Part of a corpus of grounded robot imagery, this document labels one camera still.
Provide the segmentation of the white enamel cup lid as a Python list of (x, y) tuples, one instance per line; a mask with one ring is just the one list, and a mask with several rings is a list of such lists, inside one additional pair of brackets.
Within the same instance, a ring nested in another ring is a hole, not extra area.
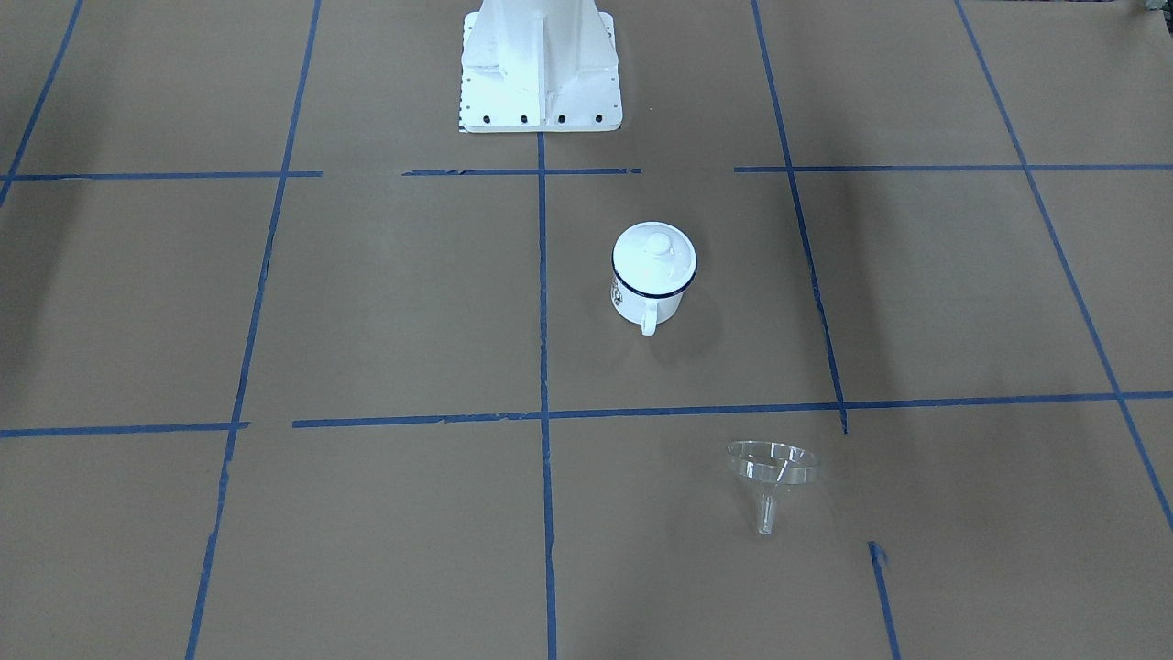
[(669, 223), (644, 222), (628, 227), (611, 252), (613, 275), (628, 290), (647, 298), (670, 298), (687, 290), (698, 271), (691, 239)]

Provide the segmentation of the clear plastic funnel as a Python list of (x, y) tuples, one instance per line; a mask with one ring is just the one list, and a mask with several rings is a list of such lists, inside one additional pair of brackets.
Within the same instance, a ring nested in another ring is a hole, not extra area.
[(757, 498), (758, 535), (773, 535), (780, 494), (818, 479), (822, 461), (807, 448), (769, 440), (733, 440), (726, 445), (728, 469)]

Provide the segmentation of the white enamel cup blue rim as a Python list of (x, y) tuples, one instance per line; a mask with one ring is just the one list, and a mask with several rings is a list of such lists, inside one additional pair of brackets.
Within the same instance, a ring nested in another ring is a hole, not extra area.
[(686, 293), (686, 290), (683, 290), (677, 293), (677, 295), (672, 295), (670, 298), (647, 298), (644, 295), (637, 295), (636, 292), (624, 287), (619, 279), (613, 275), (612, 271), (610, 298), (613, 309), (616, 309), (617, 314), (628, 319), (629, 322), (639, 326), (640, 333), (645, 336), (655, 335), (659, 325), (666, 322), (671, 317), (674, 317), (674, 313), (677, 313), (677, 309), (683, 300), (684, 293)]

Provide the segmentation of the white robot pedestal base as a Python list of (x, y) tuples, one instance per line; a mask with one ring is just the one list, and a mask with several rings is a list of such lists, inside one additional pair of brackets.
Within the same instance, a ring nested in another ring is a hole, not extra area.
[(621, 129), (615, 21), (595, 1), (483, 1), (461, 35), (460, 131)]

